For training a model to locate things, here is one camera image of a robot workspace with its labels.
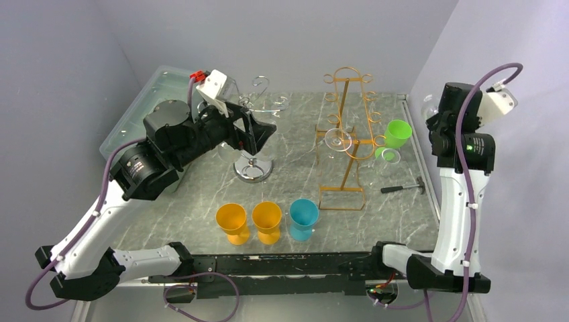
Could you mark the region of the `clear wine glass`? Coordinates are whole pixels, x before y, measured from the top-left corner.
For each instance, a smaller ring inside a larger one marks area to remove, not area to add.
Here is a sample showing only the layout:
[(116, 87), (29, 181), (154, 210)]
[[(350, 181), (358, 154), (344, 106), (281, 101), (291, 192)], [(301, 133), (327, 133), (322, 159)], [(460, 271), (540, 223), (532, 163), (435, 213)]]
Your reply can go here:
[(425, 96), (421, 105), (421, 116), (425, 121), (438, 114), (439, 102), (439, 95), (429, 94)]
[(348, 152), (353, 145), (351, 135), (344, 129), (333, 128), (326, 131), (324, 142), (327, 146), (325, 155), (328, 158), (335, 158), (344, 152)]
[(380, 173), (388, 178), (394, 175), (400, 166), (401, 155), (393, 148), (380, 147), (375, 151), (376, 161), (380, 166)]

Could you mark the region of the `green plastic wine glass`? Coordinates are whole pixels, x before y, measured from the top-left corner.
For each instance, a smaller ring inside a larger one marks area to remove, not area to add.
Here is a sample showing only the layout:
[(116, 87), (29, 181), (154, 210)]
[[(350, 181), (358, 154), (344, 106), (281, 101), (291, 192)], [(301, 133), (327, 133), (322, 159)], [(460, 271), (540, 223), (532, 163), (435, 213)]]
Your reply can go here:
[(402, 119), (394, 119), (387, 125), (384, 133), (384, 146), (375, 151), (375, 158), (379, 158), (381, 153), (387, 149), (399, 149), (412, 136), (413, 129), (409, 123)]

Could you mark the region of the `orange plastic wine glass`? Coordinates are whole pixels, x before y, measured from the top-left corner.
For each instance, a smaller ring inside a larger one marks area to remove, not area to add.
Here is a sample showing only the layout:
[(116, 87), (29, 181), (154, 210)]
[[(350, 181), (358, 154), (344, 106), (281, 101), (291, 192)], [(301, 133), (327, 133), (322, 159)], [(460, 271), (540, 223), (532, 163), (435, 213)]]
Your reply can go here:
[(257, 204), (252, 219), (258, 230), (258, 239), (263, 244), (272, 245), (279, 240), (282, 211), (276, 203), (264, 201)]
[(240, 246), (250, 236), (247, 226), (246, 210), (237, 203), (222, 205), (216, 212), (215, 220), (226, 234), (229, 243)]

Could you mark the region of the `blue plastic wine glass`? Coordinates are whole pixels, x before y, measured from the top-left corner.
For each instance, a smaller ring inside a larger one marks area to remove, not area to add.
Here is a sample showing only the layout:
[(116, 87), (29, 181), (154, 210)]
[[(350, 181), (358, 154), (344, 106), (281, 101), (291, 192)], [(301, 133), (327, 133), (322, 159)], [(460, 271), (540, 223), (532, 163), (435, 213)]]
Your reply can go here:
[(289, 207), (291, 224), (289, 234), (297, 241), (307, 241), (312, 233), (313, 226), (319, 218), (318, 206), (309, 199), (297, 199)]

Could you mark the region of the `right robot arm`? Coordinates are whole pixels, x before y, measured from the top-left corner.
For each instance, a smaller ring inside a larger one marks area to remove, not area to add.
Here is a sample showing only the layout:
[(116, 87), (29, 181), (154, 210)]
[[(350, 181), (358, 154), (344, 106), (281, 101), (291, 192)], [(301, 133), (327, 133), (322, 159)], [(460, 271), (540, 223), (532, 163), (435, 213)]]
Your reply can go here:
[(432, 255), (416, 252), (404, 244), (379, 241), (370, 271), (386, 278), (395, 270), (404, 274), (413, 289), (486, 294), (491, 281), (480, 272), (478, 241), (471, 248), (471, 204), (482, 204), (484, 190), (494, 169), (496, 144), (487, 133), (479, 133), (478, 110), (484, 93), (471, 98), (458, 129), (460, 109), (473, 85), (446, 83), (438, 112), (427, 121), (432, 154), (437, 158), (442, 200), (439, 231)]

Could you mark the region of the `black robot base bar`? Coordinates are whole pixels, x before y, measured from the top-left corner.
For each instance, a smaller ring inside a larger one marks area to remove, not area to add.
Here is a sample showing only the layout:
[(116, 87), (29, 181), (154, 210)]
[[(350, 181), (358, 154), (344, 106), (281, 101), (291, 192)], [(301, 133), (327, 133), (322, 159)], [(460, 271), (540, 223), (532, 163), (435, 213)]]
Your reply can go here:
[(151, 284), (188, 283), (198, 299), (233, 295), (342, 293), (363, 296), (369, 287), (400, 274), (368, 252), (195, 255), (193, 267), (174, 276), (154, 275)]

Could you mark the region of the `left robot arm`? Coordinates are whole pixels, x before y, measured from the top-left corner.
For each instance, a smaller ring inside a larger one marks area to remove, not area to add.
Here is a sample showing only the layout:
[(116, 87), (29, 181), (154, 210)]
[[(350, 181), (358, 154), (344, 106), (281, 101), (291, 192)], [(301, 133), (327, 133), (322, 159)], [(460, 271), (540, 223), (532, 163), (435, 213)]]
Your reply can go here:
[(222, 143), (257, 154), (276, 131), (275, 124), (258, 121), (245, 107), (229, 103), (228, 109), (223, 114), (208, 105), (193, 117), (184, 101), (163, 101), (143, 120), (145, 138), (110, 155), (93, 206), (62, 241), (35, 253), (43, 272), (54, 273), (50, 287), (59, 301), (94, 301), (122, 282), (147, 276), (177, 282), (191, 276), (194, 259), (180, 242), (138, 251), (114, 250), (111, 243), (192, 161)]

